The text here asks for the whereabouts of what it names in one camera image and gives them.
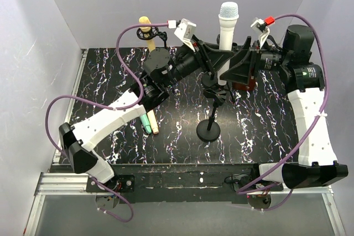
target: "red connector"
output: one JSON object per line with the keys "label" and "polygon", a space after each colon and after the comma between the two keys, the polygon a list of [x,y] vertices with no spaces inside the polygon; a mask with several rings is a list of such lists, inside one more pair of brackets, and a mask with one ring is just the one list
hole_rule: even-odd
{"label": "red connector", "polygon": [[270,17],[264,19],[264,22],[267,24],[267,26],[269,26],[275,22],[275,19],[272,16],[270,16]]}

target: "tabletop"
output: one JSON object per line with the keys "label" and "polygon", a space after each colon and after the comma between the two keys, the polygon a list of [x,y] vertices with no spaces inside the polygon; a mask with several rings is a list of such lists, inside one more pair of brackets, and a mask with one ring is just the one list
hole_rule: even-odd
{"label": "tabletop", "polygon": [[[171,56],[177,48],[170,47]],[[121,48],[124,61],[136,75],[142,72],[147,48]],[[173,88],[155,109],[159,134],[147,134],[134,119],[104,138],[96,152],[112,164],[124,163],[246,163],[277,162],[298,142],[295,118],[277,73],[260,72],[254,91],[233,91],[217,109],[221,135],[204,143],[196,135],[198,122],[211,114],[212,100],[202,94],[202,73],[196,71]],[[114,48],[89,49],[77,96],[109,105],[133,83]],[[100,109],[76,101],[70,124]],[[296,153],[290,161],[297,161]],[[61,164],[68,164],[60,158]]]}

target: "black microphone stand base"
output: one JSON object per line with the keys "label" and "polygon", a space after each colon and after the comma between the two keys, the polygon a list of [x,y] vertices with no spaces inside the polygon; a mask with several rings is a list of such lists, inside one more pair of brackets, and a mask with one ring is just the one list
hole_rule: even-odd
{"label": "black microphone stand base", "polygon": [[210,130],[208,130],[209,125],[208,119],[201,121],[197,126],[197,136],[203,142],[213,142],[219,138],[220,126],[216,122],[211,122]]}

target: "round black base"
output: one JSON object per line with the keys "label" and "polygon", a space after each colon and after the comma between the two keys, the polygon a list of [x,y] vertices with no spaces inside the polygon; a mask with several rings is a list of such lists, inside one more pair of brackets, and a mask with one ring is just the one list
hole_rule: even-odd
{"label": "round black base", "polygon": [[205,88],[211,88],[217,84],[217,76],[216,74],[214,75],[214,78],[212,79],[209,73],[205,73],[203,77],[201,77],[201,83],[203,87]]}
{"label": "round black base", "polygon": [[209,120],[201,121],[197,126],[197,136],[201,141],[204,142],[213,142],[218,139],[220,135],[220,126],[213,122],[211,125],[211,129],[208,131]]}

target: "white plastic bracket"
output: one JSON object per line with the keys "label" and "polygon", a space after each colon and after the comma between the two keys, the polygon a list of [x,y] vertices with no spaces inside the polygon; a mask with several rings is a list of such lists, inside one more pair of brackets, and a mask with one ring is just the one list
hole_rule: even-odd
{"label": "white plastic bracket", "polygon": [[[110,107],[127,106],[136,102],[137,99],[135,93],[126,91],[118,100],[110,104]],[[75,129],[72,132],[77,140],[82,141],[81,146],[90,152],[111,132],[143,114],[146,114],[146,110],[143,105],[139,104],[126,110],[111,111],[103,109],[90,118],[74,124]]]}
{"label": "white plastic bracket", "polygon": [[174,34],[177,36],[178,39],[182,41],[185,45],[187,45],[193,52],[195,49],[193,47],[192,42],[190,41],[194,35],[195,29],[197,25],[193,22],[190,22],[187,19],[182,19],[181,23],[176,28]]}
{"label": "white plastic bracket", "polygon": [[258,34],[259,48],[262,48],[263,44],[266,42],[268,35],[270,34],[270,29],[268,26],[265,26],[265,29],[260,30],[260,26],[264,24],[263,19],[255,18],[251,24],[251,28]]}

